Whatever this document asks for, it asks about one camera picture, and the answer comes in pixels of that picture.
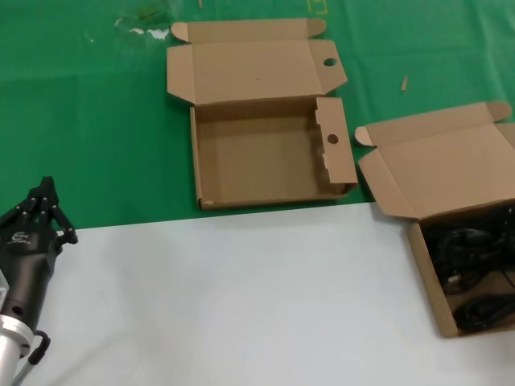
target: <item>small wooden stick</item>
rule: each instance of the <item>small wooden stick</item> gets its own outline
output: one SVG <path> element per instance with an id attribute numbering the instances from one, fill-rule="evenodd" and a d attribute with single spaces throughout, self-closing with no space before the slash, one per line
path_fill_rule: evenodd
<path id="1" fill-rule="evenodd" d="M 404 76 L 404 79 L 402 80 L 401 91 L 405 91 L 406 87 L 408 87 L 408 76 Z"/>

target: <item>coiled black cable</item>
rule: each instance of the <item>coiled black cable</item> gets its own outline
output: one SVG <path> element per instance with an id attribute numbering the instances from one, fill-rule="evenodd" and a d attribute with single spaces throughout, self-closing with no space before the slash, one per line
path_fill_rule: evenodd
<path id="1" fill-rule="evenodd" d="M 477 332 L 492 328 L 515 313 L 515 294 L 477 296 L 454 312 L 456 326 L 463 331 Z"/>
<path id="2" fill-rule="evenodd" d="M 446 295 L 464 294 L 489 273 L 515 270 L 515 210 L 505 206 L 477 219 L 434 226 L 424 232 L 436 275 Z M 492 328 L 515 313 L 515 294 L 485 294 L 458 307 L 456 326 L 467 332 Z"/>

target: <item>white table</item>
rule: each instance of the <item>white table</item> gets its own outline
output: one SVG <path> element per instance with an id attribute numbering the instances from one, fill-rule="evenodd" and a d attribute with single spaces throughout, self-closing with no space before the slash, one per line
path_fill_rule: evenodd
<path id="1" fill-rule="evenodd" d="M 515 334 L 442 339 L 374 205 L 79 232 L 26 386 L 508 385 Z"/>

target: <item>green tablecloth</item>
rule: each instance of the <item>green tablecloth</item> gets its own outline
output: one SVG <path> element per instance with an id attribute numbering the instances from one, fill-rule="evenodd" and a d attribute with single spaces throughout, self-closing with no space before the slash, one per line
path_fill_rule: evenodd
<path id="1" fill-rule="evenodd" d="M 197 209 L 187 104 L 165 85 L 166 48 L 179 42 L 146 31 L 290 17 L 328 21 L 324 37 L 348 73 L 337 96 L 351 134 L 429 109 L 515 101 L 514 0 L 4 0 L 0 212 L 53 175 L 78 228 L 228 213 Z M 366 150 L 353 151 L 357 160 Z M 360 188 L 340 203 L 369 199 Z"/>

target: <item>open cardboard box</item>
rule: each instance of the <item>open cardboard box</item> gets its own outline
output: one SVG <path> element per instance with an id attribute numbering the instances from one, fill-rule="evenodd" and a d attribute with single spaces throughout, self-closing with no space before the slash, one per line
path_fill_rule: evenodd
<path id="1" fill-rule="evenodd" d="M 376 146 L 359 165 L 381 210 L 416 220 L 409 240 L 444 337 L 459 331 L 452 312 L 478 294 L 511 294 L 501 273 L 490 273 L 460 296 L 446 296 L 422 230 L 428 225 L 480 216 L 515 199 L 515 124 L 504 102 L 478 103 L 360 127 L 356 140 Z M 515 316 L 485 332 L 515 330 Z"/>
<path id="2" fill-rule="evenodd" d="M 335 44 L 322 19 L 175 23 L 168 92 L 191 107 L 203 209 L 338 199 L 357 185 Z"/>

